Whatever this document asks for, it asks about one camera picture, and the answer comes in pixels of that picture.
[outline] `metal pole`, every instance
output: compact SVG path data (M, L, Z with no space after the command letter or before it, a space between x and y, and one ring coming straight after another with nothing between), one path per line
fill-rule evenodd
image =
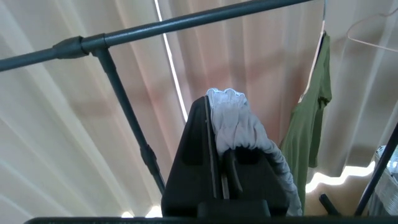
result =
M380 157L380 161L376 165L371 181L368 183L368 185L365 188L365 191L362 194L361 200L359 201L358 207L356 208L354 215L362 215L363 210L368 204L368 201L371 195L373 194L374 189L376 188L376 185L379 182L381 175L384 172L384 169L387 167L388 161L390 161L391 156L393 155L397 147L397 144L398 144L398 123L396 124L396 127L394 128L391 137L388 140L386 148L384 149L384 152Z
M93 52L95 57L98 57L99 62L102 65L105 73L107 74L109 81L112 84L113 90L120 102L120 105L123 109L124 115L126 115L127 121L131 127L132 132L134 133L138 145L141 151L141 157L144 160L146 166L149 169L149 172L155 179L155 182L161 192L163 194L165 185L163 178L160 174L159 166L156 163L156 155L153 150L148 145L145 140L144 134L142 133L141 127L139 126L138 120L134 111L132 110L129 98L127 97L126 91L122 85L122 82L119 78L118 72L116 71L116 66L113 62L112 56L108 49L97 49Z
M52 59L78 58L96 49L124 44L167 32L196 27L212 22L246 16L261 11L277 9L311 0L252 0L225 7L197 12L186 16L153 22L143 26L119 30L109 34L91 37L72 37L54 45L52 48L0 60L0 72Z

